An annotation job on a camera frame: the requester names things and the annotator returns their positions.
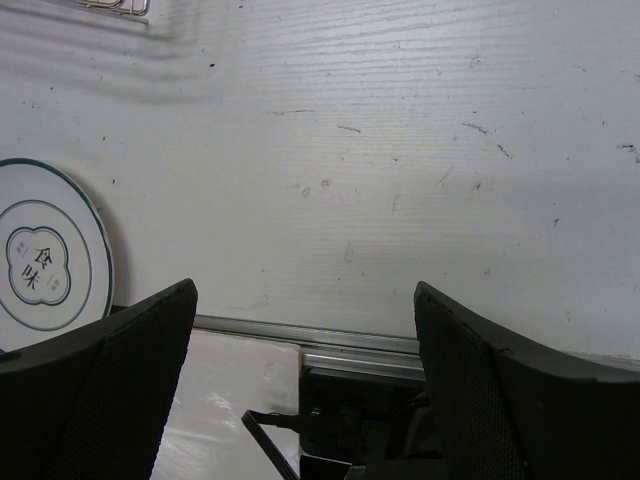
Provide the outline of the white plate green rim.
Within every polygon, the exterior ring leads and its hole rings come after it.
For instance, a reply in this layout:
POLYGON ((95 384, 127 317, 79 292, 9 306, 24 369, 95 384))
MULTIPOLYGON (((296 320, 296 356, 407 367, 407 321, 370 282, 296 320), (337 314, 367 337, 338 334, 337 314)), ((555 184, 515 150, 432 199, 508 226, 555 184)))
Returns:
POLYGON ((108 234, 80 185, 42 161, 2 161, 1 350, 108 316, 114 283, 108 234))

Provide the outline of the wire dish rack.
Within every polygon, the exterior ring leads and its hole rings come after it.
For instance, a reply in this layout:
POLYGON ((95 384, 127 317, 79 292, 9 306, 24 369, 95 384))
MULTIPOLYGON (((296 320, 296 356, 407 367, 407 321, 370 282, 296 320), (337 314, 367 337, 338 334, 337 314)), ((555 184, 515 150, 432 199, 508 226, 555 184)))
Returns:
POLYGON ((98 14, 147 24, 150 0, 77 0, 75 4, 98 14))

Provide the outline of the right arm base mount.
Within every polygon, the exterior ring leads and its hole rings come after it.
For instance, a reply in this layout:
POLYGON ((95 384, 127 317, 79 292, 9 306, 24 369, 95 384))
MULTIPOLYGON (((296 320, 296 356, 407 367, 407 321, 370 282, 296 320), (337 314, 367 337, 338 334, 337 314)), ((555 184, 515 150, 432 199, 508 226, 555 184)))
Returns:
POLYGON ((242 422, 283 479, 445 479, 420 366, 305 358, 298 411, 242 422))

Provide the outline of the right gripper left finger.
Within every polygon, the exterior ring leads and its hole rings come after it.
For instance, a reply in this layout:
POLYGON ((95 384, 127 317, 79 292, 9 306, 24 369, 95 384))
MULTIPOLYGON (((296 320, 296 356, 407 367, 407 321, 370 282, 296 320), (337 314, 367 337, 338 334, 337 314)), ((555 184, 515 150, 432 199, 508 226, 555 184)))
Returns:
POLYGON ((1 356, 4 479, 148 479, 198 291, 184 279, 101 320, 1 356))

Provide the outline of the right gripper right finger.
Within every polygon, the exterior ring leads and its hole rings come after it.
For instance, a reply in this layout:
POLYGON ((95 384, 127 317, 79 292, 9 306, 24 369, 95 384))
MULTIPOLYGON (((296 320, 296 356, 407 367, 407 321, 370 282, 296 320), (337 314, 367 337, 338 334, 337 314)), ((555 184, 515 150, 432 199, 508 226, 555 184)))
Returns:
POLYGON ((425 282, 414 311, 449 478, 638 478, 638 372, 530 340, 425 282))

